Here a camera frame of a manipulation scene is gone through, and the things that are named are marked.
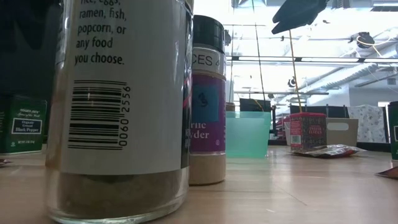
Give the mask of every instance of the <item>table surface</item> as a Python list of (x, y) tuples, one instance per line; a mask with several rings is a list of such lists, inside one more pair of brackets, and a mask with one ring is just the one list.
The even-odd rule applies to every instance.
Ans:
[[(394, 223), (398, 181), (375, 176), (391, 155), (361, 152), (344, 159), (290, 155), (270, 147), (266, 159), (228, 159), (226, 180), (190, 187), (177, 212), (151, 224)], [(44, 156), (7, 156), (0, 168), (0, 223), (49, 224), (44, 214)]]

